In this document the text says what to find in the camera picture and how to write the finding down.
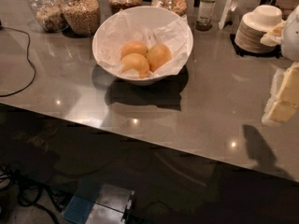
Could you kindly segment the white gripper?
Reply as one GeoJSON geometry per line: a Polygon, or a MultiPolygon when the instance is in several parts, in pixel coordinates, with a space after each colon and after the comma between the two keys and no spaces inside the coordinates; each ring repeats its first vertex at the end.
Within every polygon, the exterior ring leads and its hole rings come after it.
{"type": "MultiPolygon", "coordinates": [[[[291,61],[299,61],[299,6],[272,30],[263,35],[260,42],[268,47],[281,44],[282,55],[291,61]]],[[[279,68],[273,76],[262,123],[277,127],[288,122],[299,109],[299,63],[288,69],[279,68]]]]}

